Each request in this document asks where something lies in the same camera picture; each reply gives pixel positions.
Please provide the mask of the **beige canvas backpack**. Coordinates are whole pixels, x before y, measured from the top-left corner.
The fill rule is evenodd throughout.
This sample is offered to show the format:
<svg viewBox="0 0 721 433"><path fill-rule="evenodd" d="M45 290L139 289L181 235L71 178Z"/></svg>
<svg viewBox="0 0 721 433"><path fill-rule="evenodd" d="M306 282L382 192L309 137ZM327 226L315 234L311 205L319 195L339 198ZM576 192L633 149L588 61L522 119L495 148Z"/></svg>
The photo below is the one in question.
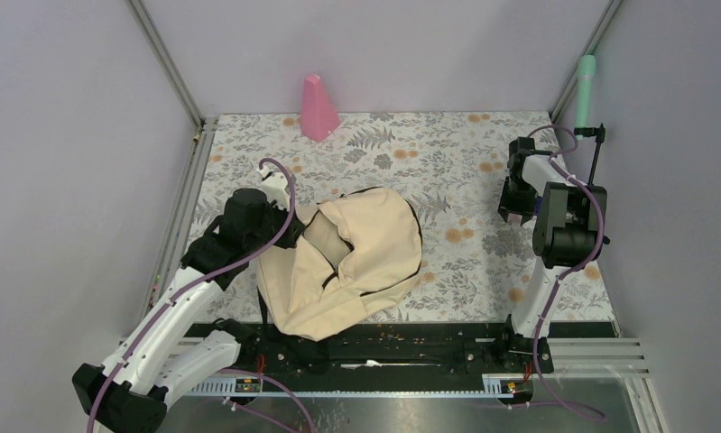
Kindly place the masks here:
<svg viewBox="0 0 721 433"><path fill-rule="evenodd" d="M396 306L423 261L421 224L397 191L374 187L305 207L294 247L255 262L257 289L276 328L320 341Z"/></svg>

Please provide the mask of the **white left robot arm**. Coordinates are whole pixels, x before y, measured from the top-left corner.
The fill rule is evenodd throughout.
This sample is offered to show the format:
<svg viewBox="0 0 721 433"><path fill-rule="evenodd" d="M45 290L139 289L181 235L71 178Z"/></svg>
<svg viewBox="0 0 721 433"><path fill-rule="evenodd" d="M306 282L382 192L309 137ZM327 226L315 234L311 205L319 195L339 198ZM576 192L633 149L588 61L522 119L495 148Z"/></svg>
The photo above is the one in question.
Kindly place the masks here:
<svg viewBox="0 0 721 433"><path fill-rule="evenodd" d="M244 371L257 358L255 332L223 321L194 348L170 360L194 318L249 263L293 237L293 186L238 189L203 235L193 241L158 303L101 365L82 364L72 377L87 430L154 432L172 404L212 373Z"/></svg>

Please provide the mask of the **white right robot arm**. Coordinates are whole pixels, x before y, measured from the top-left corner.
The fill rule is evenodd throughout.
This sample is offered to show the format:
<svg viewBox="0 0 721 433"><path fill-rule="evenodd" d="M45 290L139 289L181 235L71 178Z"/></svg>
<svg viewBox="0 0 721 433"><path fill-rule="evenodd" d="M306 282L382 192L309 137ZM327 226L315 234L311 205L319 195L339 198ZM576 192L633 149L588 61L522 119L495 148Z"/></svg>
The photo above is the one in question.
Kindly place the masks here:
<svg viewBox="0 0 721 433"><path fill-rule="evenodd" d="M495 360L516 372L549 335L550 317L559 303L560 280L598 257L605 243L608 193L564 171L550 151L535 147L530 137L509 143L509 174L498 213L504 221L535 221L533 273L523 300L506 320Z"/></svg>

